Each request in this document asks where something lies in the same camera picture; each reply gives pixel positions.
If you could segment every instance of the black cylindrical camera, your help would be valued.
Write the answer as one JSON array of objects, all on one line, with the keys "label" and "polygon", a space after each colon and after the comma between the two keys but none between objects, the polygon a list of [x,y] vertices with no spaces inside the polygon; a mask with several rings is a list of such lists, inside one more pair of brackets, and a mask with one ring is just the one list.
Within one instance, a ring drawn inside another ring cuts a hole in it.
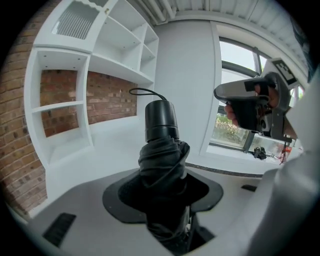
[{"label": "black cylindrical camera", "polygon": [[167,100],[155,100],[145,107],[145,141],[171,136],[179,139],[174,105]]}]

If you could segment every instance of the windowsill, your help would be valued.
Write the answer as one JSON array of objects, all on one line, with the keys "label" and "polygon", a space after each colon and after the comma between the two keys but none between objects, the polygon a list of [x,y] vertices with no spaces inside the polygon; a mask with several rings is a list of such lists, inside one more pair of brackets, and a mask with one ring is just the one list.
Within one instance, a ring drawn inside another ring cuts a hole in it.
[{"label": "windowsill", "polygon": [[237,162],[237,160],[242,161],[242,162],[243,161],[250,161],[250,162],[252,161],[252,162],[261,163],[261,164],[263,164],[263,163],[272,164],[272,165],[275,165],[275,167],[279,166],[279,164],[280,164],[280,160],[275,159],[273,157],[267,156],[266,159],[260,160],[258,158],[254,158],[254,156],[250,153],[244,153],[239,150],[233,150],[233,149],[223,148],[223,147],[219,147],[219,146],[209,145],[206,150],[206,156],[216,158],[217,155],[229,157],[229,158],[234,158],[235,162]]}]

